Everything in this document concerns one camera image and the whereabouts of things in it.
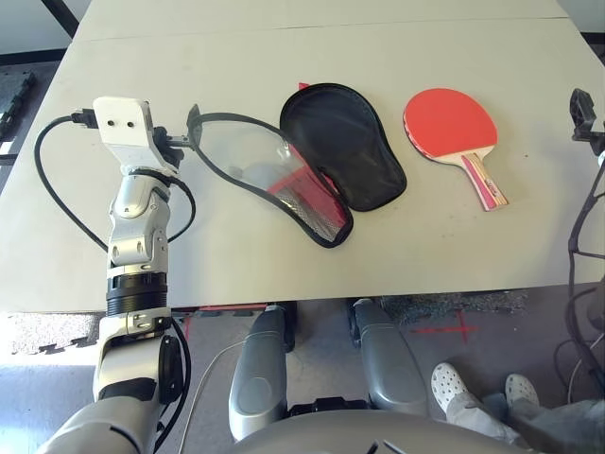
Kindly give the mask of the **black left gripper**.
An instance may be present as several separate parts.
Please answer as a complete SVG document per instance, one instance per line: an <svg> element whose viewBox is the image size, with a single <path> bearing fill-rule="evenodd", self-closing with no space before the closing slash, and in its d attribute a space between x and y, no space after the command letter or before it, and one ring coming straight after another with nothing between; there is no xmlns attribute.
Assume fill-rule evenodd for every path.
<svg viewBox="0 0 605 454"><path fill-rule="evenodd" d="M202 135L202 119L198 104L189 110L186 119L187 134L171 136L164 127L153 129L153 142L163 159L172 166L180 166L184 159L184 149L199 145Z"/></svg>

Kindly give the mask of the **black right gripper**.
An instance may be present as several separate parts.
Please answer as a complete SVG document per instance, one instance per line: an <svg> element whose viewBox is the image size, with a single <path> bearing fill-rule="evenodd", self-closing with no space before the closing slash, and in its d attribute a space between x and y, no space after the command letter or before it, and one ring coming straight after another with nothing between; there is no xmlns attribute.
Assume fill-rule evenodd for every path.
<svg viewBox="0 0 605 454"><path fill-rule="evenodd" d="M604 133L593 131L595 122L594 101L590 94L580 88L573 90L569 113L574 123L572 140L576 142L603 142Z"/></svg>

